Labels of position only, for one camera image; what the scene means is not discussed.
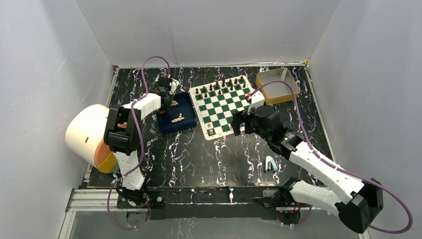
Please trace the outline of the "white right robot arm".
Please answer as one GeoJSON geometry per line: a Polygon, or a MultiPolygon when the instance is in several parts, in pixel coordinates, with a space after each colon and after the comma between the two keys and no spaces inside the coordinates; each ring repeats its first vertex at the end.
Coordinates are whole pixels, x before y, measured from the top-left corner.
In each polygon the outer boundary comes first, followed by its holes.
{"type": "Polygon", "coordinates": [[[315,156],[316,151],[309,148],[303,135],[283,126],[272,106],[263,105],[251,113],[235,111],[231,127],[236,136],[241,133],[241,124],[246,134],[259,135],[274,153],[307,170],[326,186],[314,186],[291,177],[272,196],[264,196],[262,203],[312,205],[337,216],[346,227],[359,234],[365,232],[382,211],[382,192],[372,185],[373,179],[364,183],[343,173],[333,162],[325,164],[326,158],[315,156]]]}

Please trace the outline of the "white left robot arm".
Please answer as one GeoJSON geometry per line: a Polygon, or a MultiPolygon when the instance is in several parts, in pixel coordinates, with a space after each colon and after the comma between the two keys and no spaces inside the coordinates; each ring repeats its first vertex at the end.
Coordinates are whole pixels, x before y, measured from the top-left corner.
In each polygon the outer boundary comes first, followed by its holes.
{"type": "Polygon", "coordinates": [[[114,188],[136,207],[145,206],[149,200],[148,193],[141,189],[145,181],[138,158],[138,150],[144,148],[141,121],[154,112],[167,112],[179,86],[179,81],[161,77],[151,92],[128,104],[109,109],[103,140],[115,156],[121,174],[114,188]]]}

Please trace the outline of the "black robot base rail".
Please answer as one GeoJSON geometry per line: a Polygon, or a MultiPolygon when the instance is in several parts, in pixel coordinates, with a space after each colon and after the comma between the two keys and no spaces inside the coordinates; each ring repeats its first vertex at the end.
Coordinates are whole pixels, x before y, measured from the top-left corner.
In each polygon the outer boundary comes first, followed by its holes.
{"type": "Polygon", "coordinates": [[[146,209],[150,219],[259,218],[295,227],[309,205],[294,202],[282,187],[116,188],[119,209],[146,209]]]}

